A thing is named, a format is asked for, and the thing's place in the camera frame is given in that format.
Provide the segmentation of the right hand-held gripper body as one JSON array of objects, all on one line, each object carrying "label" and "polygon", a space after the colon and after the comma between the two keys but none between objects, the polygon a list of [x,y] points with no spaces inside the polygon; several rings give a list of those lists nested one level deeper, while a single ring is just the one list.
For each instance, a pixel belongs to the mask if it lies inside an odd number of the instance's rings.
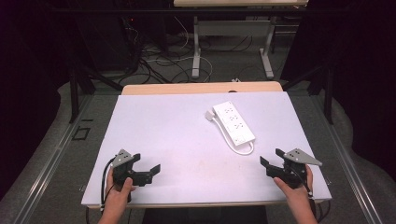
[{"label": "right hand-held gripper body", "polygon": [[285,158],[283,159],[283,167],[274,168],[274,176],[279,177],[292,189],[297,189],[300,186],[306,185],[306,169],[307,164],[321,166],[322,162],[316,158],[310,156],[299,148],[295,148],[292,151],[285,152]]}]

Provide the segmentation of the black floor socket frame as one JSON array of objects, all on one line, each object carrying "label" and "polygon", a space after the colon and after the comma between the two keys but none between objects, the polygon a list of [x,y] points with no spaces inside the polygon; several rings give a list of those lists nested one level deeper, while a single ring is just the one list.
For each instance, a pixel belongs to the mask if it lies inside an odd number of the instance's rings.
[{"label": "black floor socket frame", "polygon": [[81,128],[78,126],[77,130],[72,136],[73,141],[79,141],[79,140],[85,140],[88,137],[88,134],[90,132],[90,128]]}]

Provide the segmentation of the person's right hand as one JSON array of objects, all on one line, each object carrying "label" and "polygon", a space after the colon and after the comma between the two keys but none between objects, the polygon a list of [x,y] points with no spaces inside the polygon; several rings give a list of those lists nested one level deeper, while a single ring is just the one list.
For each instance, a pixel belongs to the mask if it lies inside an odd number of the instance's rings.
[{"label": "person's right hand", "polygon": [[280,188],[280,190],[285,194],[287,200],[289,198],[292,198],[292,199],[306,198],[306,199],[308,199],[309,193],[313,192],[313,174],[312,174],[312,171],[311,171],[311,169],[310,169],[310,167],[308,165],[305,166],[305,169],[306,169],[306,174],[307,174],[307,177],[306,177],[307,188],[305,186],[301,186],[301,187],[299,187],[297,189],[292,189],[283,180],[281,180],[279,177],[275,177],[274,178],[274,182]]}]

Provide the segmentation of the person's left hand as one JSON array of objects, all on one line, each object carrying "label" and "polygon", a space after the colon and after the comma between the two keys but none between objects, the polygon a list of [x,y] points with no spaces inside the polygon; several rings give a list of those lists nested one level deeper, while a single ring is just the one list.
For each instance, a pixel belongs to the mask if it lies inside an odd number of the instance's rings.
[{"label": "person's left hand", "polygon": [[113,180],[113,169],[110,169],[107,173],[106,178],[106,196],[105,203],[115,205],[118,204],[127,204],[128,197],[131,195],[131,192],[135,190],[134,182],[131,177],[127,177],[124,181],[124,184],[121,187],[118,187]]}]

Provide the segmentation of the metal floor rail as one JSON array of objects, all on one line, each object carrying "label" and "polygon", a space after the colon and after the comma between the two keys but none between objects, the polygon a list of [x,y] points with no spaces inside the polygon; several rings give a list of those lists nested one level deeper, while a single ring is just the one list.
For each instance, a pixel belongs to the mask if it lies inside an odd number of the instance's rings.
[{"label": "metal floor rail", "polygon": [[86,208],[80,204],[86,178],[71,152],[73,135],[82,127],[71,123],[71,105],[61,107],[26,169],[17,179],[12,196],[17,214],[11,224],[85,224]]},{"label": "metal floor rail", "polygon": [[311,96],[310,99],[313,102],[316,111],[318,112],[321,122],[330,133],[330,137],[335,144],[335,154],[339,162],[341,163],[349,186],[351,187],[368,224],[383,224],[382,219],[376,211],[366,187],[364,187],[363,182],[361,181],[361,178],[356,170],[354,161],[351,159],[347,150],[342,144],[341,139],[336,132],[334,126],[329,123],[328,119],[324,115],[324,105],[320,97]]}]

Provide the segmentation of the white power strip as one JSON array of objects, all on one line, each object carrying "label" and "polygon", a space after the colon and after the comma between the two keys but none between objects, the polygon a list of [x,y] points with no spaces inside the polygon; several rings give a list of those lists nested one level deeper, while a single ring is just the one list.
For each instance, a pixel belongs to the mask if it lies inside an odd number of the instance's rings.
[{"label": "white power strip", "polygon": [[213,111],[236,147],[256,139],[232,102],[214,105]]}]

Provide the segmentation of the white metal-legged desk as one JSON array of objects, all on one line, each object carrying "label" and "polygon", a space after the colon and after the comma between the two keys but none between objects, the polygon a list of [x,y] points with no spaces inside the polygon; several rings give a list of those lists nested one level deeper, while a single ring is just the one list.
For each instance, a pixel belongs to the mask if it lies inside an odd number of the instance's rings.
[{"label": "white metal-legged desk", "polygon": [[[175,7],[192,9],[295,9],[306,6],[309,0],[174,0]],[[247,19],[209,19],[203,21],[193,17],[194,55],[192,78],[200,76],[201,48],[200,37],[209,36],[263,36],[264,47],[260,49],[264,74],[268,79],[274,78],[274,72],[268,58],[271,42],[275,34],[276,16],[267,16],[264,21]]]}]

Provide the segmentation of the person's dark lap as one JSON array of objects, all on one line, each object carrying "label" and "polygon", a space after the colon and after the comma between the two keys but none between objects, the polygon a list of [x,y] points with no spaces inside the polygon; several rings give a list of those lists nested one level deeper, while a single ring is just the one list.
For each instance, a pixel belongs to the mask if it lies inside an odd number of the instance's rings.
[{"label": "person's dark lap", "polygon": [[264,206],[150,208],[142,224],[268,224]]}]

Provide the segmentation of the black computer tower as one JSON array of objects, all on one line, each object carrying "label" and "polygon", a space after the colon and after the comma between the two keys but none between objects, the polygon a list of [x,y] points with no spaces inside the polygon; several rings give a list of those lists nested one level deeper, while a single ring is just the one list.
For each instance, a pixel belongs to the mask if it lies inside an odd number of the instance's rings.
[{"label": "black computer tower", "polygon": [[80,16],[76,22],[97,70],[130,73],[137,70],[119,18]]}]

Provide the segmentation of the dark curtain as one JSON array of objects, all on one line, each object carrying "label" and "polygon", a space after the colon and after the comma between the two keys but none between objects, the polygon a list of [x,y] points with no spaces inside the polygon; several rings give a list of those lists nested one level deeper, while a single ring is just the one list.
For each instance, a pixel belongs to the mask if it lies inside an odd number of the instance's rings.
[{"label": "dark curtain", "polygon": [[292,81],[323,63],[350,33],[335,51],[333,97],[352,122],[352,149],[396,181],[396,0],[309,0],[307,7],[356,13],[303,18],[281,78]]},{"label": "dark curtain", "polygon": [[46,135],[68,81],[37,0],[0,0],[0,201]]}]

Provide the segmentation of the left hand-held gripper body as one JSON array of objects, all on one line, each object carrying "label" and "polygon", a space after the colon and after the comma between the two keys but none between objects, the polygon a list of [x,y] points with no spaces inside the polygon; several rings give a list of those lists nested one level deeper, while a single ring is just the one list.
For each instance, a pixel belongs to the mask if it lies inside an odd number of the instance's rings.
[{"label": "left hand-held gripper body", "polygon": [[121,149],[112,162],[113,180],[117,186],[122,186],[127,177],[132,178],[135,186],[144,187],[147,184],[145,181],[146,173],[135,172],[132,159],[133,155]]}]

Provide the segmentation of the black metal stand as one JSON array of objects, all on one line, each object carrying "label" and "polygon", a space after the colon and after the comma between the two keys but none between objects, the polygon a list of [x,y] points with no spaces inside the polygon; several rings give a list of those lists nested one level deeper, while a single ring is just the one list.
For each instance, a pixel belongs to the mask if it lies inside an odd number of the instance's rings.
[{"label": "black metal stand", "polygon": [[333,124],[332,121],[332,86],[333,86],[333,70],[327,65],[318,65],[309,71],[302,73],[295,79],[288,81],[282,85],[284,91],[288,91],[301,81],[311,78],[311,83],[308,86],[309,95],[319,95],[321,91],[324,91],[324,103],[323,103],[323,114],[326,120]]},{"label": "black metal stand", "polygon": [[98,79],[107,86],[116,91],[122,91],[123,87],[110,80],[109,78],[101,75],[99,72],[92,70],[86,66],[82,68],[70,67],[69,68],[69,84],[70,84],[70,98],[71,98],[71,118],[70,123],[73,123],[79,115],[79,95],[78,91],[82,90],[84,94],[92,95],[95,93],[96,88],[92,83],[92,78]]}]

